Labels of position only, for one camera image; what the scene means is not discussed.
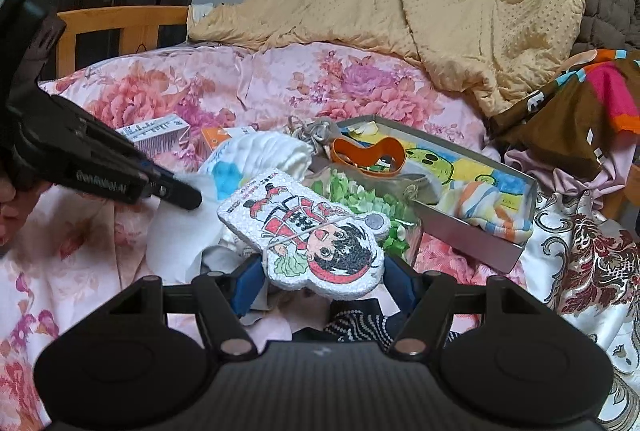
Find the cream maroon damask cloth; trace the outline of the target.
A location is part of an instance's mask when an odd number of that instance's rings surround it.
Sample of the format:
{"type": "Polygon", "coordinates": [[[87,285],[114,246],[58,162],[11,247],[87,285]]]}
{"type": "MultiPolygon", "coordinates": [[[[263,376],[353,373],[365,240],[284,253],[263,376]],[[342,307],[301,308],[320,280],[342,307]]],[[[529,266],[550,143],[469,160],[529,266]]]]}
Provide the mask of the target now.
{"type": "Polygon", "coordinates": [[[631,232],[592,209],[592,196],[537,193],[518,269],[526,289],[606,352],[613,385],[599,419],[639,428],[639,249],[631,232]]]}

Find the grey shallow cardboard box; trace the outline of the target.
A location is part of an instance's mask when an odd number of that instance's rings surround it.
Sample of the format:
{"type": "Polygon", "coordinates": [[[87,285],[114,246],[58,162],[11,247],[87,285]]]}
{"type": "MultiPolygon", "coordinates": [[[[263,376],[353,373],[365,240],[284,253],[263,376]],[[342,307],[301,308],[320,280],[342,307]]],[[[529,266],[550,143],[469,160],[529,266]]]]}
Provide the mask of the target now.
{"type": "Polygon", "coordinates": [[[437,181],[434,202],[416,201],[424,231],[500,273],[509,273],[533,233],[537,182],[458,144],[378,116],[337,124],[364,148],[386,138],[405,151],[402,174],[437,181]]]}

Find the white blue medicine box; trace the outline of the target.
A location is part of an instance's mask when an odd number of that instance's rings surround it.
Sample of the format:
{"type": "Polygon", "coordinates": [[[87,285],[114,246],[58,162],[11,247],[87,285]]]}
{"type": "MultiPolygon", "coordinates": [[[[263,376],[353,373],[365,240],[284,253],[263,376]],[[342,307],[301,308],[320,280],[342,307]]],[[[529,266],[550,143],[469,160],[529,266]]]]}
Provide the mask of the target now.
{"type": "Polygon", "coordinates": [[[191,126],[176,114],[169,114],[118,128],[121,136],[149,157],[175,150],[188,137],[191,126]]]}

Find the anime character foam pillow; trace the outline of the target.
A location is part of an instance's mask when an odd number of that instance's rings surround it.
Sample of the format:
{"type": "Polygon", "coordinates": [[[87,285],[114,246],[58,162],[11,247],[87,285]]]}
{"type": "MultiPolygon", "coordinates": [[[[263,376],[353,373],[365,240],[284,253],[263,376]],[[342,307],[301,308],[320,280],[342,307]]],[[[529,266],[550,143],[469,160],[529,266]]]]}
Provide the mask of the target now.
{"type": "Polygon", "coordinates": [[[224,199],[217,214],[262,254],[269,283],[282,290],[307,288],[333,300],[354,300],[383,279],[378,240],[390,228],[387,217],[360,217],[276,168],[224,199]]]}

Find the striped pastel sock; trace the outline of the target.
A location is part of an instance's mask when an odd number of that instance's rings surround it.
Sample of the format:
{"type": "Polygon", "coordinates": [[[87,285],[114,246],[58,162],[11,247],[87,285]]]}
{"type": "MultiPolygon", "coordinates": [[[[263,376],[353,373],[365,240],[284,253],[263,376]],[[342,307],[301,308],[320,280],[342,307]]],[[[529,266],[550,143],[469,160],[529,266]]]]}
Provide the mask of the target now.
{"type": "Polygon", "coordinates": [[[486,182],[454,181],[435,209],[510,243],[526,243],[533,233],[532,222],[506,211],[499,196],[498,188],[486,182]]]}

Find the brown quilted blanket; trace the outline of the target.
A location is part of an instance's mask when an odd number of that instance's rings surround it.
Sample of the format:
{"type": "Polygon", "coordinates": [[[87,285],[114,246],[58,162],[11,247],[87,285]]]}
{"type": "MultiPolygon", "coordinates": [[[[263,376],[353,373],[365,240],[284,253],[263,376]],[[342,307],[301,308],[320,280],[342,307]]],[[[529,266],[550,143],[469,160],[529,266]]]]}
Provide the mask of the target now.
{"type": "Polygon", "coordinates": [[[592,49],[639,49],[639,0],[586,0],[570,54],[592,49]]]}

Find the yellow blue cartoon towel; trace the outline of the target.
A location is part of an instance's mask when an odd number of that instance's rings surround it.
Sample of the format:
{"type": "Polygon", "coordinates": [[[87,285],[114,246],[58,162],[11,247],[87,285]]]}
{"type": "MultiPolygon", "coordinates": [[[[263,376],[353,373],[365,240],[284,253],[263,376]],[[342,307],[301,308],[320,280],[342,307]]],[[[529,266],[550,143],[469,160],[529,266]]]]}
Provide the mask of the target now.
{"type": "Polygon", "coordinates": [[[444,190],[454,182],[485,182],[497,188],[503,208],[516,212],[528,204],[532,180],[457,144],[382,121],[355,122],[341,128],[341,131],[363,146],[378,143],[386,136],[396,139],[405,150],[405,169],[408,172],[433,173],[444,190]]]}

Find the brown multicolour striped garment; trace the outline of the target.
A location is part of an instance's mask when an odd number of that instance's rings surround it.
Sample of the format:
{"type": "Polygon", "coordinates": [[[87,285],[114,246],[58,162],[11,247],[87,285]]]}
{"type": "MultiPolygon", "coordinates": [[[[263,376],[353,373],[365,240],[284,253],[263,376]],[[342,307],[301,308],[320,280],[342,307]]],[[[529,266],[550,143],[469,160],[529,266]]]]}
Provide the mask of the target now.
{"type": "Polygon", "coordinates": [[[566,72],[489,119],[503,150],[593,179],[621,136],[639,135],[639,52],[582,52],[566,72]]]}

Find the orange white medicine box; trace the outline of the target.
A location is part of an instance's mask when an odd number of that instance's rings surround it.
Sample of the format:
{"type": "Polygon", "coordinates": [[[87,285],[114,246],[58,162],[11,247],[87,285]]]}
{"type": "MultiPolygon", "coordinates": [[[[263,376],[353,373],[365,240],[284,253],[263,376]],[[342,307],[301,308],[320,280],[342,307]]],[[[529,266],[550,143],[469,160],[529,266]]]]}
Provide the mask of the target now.
{"type": "Polygon", "coordinates": [[[246,136],[247,134],[255,132],[256,130],[253,127],[201,128],[198,148],[203,155],[209,156],[219,145],[228,139],[246,136]]]}

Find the black white patterned cloth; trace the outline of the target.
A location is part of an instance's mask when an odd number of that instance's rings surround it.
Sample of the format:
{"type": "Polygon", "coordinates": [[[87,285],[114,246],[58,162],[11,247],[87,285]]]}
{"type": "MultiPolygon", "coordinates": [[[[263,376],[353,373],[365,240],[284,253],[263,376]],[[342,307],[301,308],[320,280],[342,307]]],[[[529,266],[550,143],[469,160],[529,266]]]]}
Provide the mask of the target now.
{"type": "Polygon", "coordinates": [[[329,319],[320,330],[296,331],[294,342],[375,342],[387,351],[408,317],[402,312],[386,316],[376,299],[333,301],[329,319]]]}

